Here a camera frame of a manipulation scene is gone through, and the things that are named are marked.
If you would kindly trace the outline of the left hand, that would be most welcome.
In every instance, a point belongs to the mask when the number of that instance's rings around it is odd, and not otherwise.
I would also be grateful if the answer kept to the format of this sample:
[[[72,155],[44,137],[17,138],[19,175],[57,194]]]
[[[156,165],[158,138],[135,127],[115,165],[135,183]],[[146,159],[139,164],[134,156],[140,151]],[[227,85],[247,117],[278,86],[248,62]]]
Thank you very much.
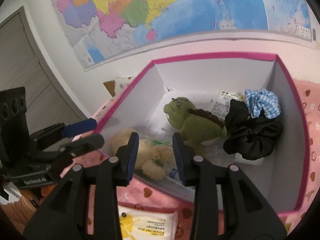
[[[33,204],[40,206],[50,193],[55,189],[56,184],[46,185],[36,189],[21,189],[20,194],[30,200]]]

